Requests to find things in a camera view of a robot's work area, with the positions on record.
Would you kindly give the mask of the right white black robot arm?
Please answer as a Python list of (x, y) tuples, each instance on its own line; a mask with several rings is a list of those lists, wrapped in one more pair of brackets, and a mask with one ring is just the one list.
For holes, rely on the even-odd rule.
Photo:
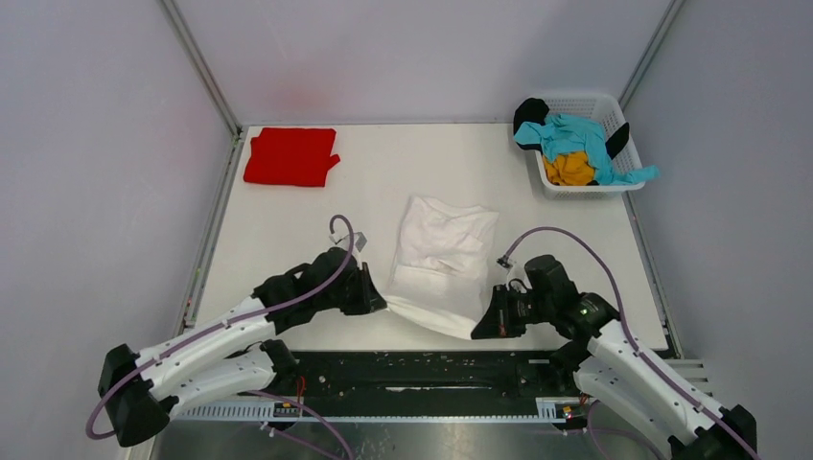
[(548, 323), (566, 339), (550, 357), (559, 393), (592, 396), (633, 426), (664, 459), (752, 459), (754, 416), (724, 407), (627, 333), (619, 311), (580, 292), (550, 255), (524, 266), (527, 280), (496, 285), (473, 339), (513, 338)]

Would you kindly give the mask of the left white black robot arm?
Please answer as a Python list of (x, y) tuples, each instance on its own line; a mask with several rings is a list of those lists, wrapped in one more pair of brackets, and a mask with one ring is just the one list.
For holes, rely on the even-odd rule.
[(111, 437), (123, 448), (141, 444), (192, 409), (236, 393), (289, 392), (296, 361), (279, 334), (322, 311), (346, 316), (385, 309), (367, 264), (333, 247), (313, 262), (267, 278), (238, 305), (198, 329), (105, 355), (98, 384)]

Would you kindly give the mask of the white t shirt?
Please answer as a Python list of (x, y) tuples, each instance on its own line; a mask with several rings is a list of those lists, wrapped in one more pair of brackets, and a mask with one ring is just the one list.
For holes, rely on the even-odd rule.
[(390, 311), (436, 333), (470, 340), (487, 305), (499, 212), (413, 195), (383, 297)]

